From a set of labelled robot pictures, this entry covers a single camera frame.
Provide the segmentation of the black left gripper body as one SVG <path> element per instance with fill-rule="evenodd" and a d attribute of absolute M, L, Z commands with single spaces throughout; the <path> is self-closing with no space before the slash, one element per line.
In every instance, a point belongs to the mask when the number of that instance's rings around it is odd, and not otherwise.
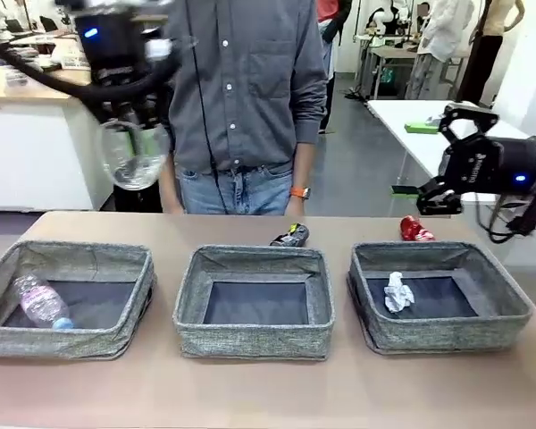
<path fill-rule="evenodd" d="M 154 90 L 142 27 L 130 1 L 74 1 L 72 15 L 90 68 L 79 91 L 86 106 L 129 102 Z"/>

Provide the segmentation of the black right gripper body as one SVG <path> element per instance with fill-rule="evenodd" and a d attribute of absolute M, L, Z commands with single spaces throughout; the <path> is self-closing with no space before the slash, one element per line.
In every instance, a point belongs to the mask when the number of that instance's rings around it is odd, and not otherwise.
<path fill-rule="evenodd" d="M 529 195 L 536 183 L 536 142 L 473 135 L 450 144 L 439 177 L 456 194 Z"/>

